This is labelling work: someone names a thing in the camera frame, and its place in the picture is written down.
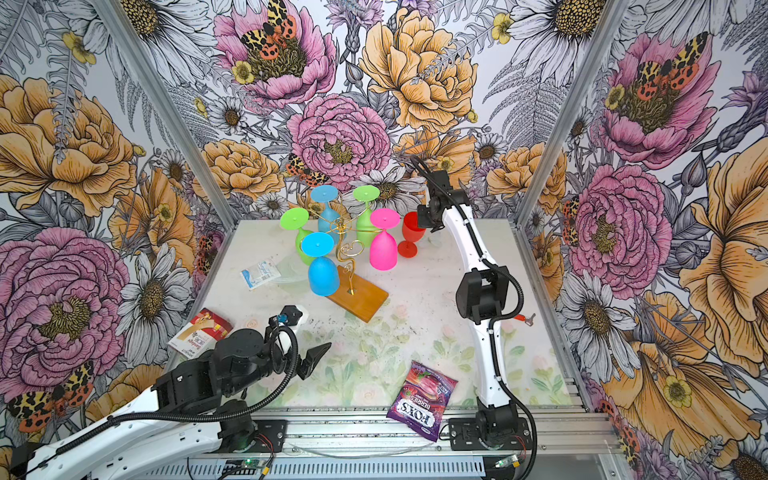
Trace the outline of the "red wine glass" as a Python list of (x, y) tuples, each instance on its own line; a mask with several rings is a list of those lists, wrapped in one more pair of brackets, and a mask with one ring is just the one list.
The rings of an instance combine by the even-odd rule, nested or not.
[(398, 244), (399, 255), (414, 258), (418, 254), (417, 242), (423, 238), (425, 232), (426, 229), (419, 226), (418, 212), (407, 213), (402, 222), (403, 240)]

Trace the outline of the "blue front wine glass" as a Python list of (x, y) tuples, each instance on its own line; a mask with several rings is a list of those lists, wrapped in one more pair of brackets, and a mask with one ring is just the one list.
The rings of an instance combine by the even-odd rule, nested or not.
[(334, 248), (333, 238), (325, 232), (311, 233), (301, 244), (302, 252), (312, 259), (308, 269), (310, 289), (322, 297), (333, 295), (340, 287), (337, 266), (328, 257)]

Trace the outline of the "blue wine glass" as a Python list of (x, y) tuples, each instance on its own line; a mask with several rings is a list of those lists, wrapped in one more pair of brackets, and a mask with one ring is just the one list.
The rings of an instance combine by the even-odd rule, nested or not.
[(318, 228), (322, 232), (330, 233), (340, 218), (340, 214), (331, 207), (331, 202), (338, 198), (338, 194), (338, 189), (332, 185), (318, 186), (311, 193), (311, 199), (324, 206), (318, 218)]
[(311, 233), (301, 244), (302, 252), (312, 259), (308, 269), (310, 289), (322, 297), (333, 295), (340, 287), (337, 266), (328, 257), (334, 248), (333, 238), (325, 232)]

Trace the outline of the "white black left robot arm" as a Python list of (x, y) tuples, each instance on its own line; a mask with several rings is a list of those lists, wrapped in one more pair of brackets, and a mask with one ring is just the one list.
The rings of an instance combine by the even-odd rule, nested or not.
[(80, 432), (14, 448), (9, 472), (18, 479), (130, 477), (185, 453), (244, 442), (255, 434), (253, 414), (294, 377), (307, 379), (330, 348), (324, 343), (301, 354), (286, 325), (237, 330)]

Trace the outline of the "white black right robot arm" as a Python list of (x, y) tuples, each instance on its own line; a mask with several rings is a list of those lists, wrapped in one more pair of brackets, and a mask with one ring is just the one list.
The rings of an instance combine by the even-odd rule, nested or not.
[(476, 354), (475, 425), (489, 447), (516, 440), (528, 453), (536, 448), (530, 410), (511, 391), (503, 359), (501, 323), (522, 313), (524, 291), (509, 269), (498, 264), (481, 238), (472, 206), (451, 187), (444, 171), (423, 171), (428, 201), (417, 208), (418, 226), (447, 230), (459, 251), (463, 276), (455, 293), (458, 314), (470, 323)]

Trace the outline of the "green rear wine glass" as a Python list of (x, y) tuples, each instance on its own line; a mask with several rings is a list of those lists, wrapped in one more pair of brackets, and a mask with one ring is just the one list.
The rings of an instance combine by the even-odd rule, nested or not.
[(365, 248), (369, 248), (379, 233), (371, 221), (371, 214), (373, 213), (372, 205), (380, 196), (380, 190), (373, 185), (362, 185), (354, 189), (353, 196), (364, 206), (362, 212), (356, 217), (356, 239)]

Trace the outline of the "green wine glass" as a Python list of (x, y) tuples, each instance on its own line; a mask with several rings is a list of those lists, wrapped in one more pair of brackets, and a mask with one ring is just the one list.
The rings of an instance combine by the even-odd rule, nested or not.
[(365, 248), (369, 248), (379, 233), (371, 221), (371, 214), (373, 213), (372, 205), (380, 196), (380, 190), (373, 185), (362, 185), (354, 189), (353, 196), (364, 206), (362, 212), (356, 217), (356, 239)]
[(305, 228), (305, 225), (309, 221), (309, 217), (310, 214), (306, 209), (295, 207), (287, 210), (280, 218), (280, 226), (282, 229), (294, 231), (296, 233), (295, 249), (301, 261), (307, 266), (314, 260), (313, 257), (308, 256), (302, 250), (303, 240), (311, 234), (311, 231)]

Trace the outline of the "pink wine glass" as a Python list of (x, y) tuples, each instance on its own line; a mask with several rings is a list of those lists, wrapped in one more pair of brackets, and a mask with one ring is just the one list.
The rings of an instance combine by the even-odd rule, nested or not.
[(389, 208), (375, 210), (370, 217), (373, 226), (379, 230), (371, 242), (369, 260), (371, 266), (379, 271), (392, 270), (398, 261), (397, 241), (389, 233), (398, 226), (400, 215)]

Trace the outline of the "blue rear wine glass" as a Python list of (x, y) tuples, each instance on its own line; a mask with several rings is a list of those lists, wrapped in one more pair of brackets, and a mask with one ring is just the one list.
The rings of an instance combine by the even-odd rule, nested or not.
[(324, 206), (318, 218), (318, 228), (322, 232), (330, 233), (340, 218), (340, 214), (331, 207), (331, 202), (338, 198), (338, 194), (338, 189), (332, 185), (318, 186), (311, 193), (311, 199)]

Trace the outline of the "green left wine glass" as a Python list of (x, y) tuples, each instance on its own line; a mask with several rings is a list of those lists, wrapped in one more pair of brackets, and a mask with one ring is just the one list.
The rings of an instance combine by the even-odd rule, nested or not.
[(308, 256), (302, 250), (303, 240), (311, 234), (311, 231), (305, 228), (305, 225), (309, 221), (309, 217), (310, 214), (306, 209), (295, 207), (287, 210), (280, 218), (280, 226), (282, 229), (294, 231), (296, 233), (295, 249), (301, 261), (307, 266), (314, 260), (313, 257)]

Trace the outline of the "red white small box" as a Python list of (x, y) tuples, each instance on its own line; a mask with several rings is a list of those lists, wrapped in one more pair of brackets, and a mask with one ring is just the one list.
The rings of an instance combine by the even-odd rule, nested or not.
[(228, 320), (203, 308), (169, 340), (168, 346), (185, 359), (193, 359), (214, 347), (232, 330)]

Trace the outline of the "white blue sachet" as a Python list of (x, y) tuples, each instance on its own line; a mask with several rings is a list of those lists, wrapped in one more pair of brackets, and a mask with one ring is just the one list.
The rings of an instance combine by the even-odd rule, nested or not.
[(240, 275), (250, 291), (282, 277), (277, 266), (269, 260), (260, 261), (241, 270)]

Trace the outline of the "purple Fox's candy bag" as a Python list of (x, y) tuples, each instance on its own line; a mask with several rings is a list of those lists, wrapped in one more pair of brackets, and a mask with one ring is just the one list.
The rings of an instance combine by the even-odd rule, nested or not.
[(387, 412), (428, 441), (437, 442), (444, 412), (458, 382), (412, 361), (402, 388)]

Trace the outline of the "small red tool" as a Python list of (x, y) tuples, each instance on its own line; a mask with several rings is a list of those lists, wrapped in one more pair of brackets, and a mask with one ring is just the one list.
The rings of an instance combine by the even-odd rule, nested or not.
[(535, 318), (536, 318), (536, 314), (535, 313), (531, 314), (530, 316), (524, 315), (524, 314), (518, 314), (518, 315), (515, 316), (516, 320), (519, 320), (519, 321), (525, 323), (528, 326), (533, 326), (534, 325), (534, 319)]

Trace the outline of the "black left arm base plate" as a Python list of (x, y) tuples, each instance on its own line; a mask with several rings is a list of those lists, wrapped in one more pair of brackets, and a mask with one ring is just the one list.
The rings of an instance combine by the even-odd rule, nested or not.
[(281, 453), (287, 436), (285, 420), (251, 421), (244, 433), (237, 434), (233, 453)]

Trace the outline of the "aluminium front frame rail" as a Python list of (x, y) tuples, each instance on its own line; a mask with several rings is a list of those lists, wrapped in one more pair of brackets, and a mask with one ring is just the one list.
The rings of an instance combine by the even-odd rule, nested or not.
[(536, 426), (493, 445), (473, 413), (451, 408), (430, 442), (382, 409), (267, 410), (272, 447), (248, 453), (184, 453), (145, 479), (630, 479), (607, 415), (576, 407), (536, 409)]

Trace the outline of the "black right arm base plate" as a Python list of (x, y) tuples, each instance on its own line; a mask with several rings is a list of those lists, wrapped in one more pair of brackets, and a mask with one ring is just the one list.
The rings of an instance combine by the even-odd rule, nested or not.
[(448, 420), (448, 441), (453, 451), (531, 451), (532, 429), (524, 418), (517, 425), (481, 426), (475, 418)]

